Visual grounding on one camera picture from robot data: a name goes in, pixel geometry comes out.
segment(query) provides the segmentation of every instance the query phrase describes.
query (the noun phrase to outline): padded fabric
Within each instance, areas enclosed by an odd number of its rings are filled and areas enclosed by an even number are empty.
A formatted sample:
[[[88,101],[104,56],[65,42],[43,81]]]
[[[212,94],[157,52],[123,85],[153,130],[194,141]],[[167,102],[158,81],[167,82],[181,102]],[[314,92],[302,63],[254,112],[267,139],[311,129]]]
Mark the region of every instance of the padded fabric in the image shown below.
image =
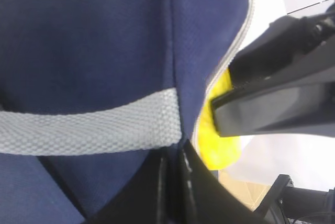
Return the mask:
[[[0,222],[76,224],[84,218],[33,156],[0,154]]]
[[[240,30],[248,0],[172,0],[176,87],[191,137],[206,83]]]
[[[248,0],[0,0],[0,102],[12,111],[84,113],[176,86],[187,138],[202,106],[206,81],[247,9]],[[147,152],[131,152],[127,162],[123,154],[50,161],[90,215],[128,182]],[[22,156],[16,159],[6,173],[13,179],[25,162]],[[38,162],[34,165],[29,171],[45,173]],[[111,172],[110,166],[116,165],[120,168]],[[16,189],[24,194],[42,183],[54,185],[49,179],[37,183],[22,173]],[[3,182],[1,203],[10,187]],[[56,197],[57,190],[50,187],[50,194]],[[35,208],[33,204],[25,201],[27,209]],[[8,207],[15,210],[9,215],[20,210],[16,204]],[[6,209],[0,208],[0,216]],[[72,223],[80,219],[76,209],[66,211]],[[49,211],[41,213],[54,217]],[[59,218],[54,217],[56,223],[67,223]]]
[[[132,178],[148,151],[90,156],[54,156],[49,160],[72,190],[86,216],[92,216]]]

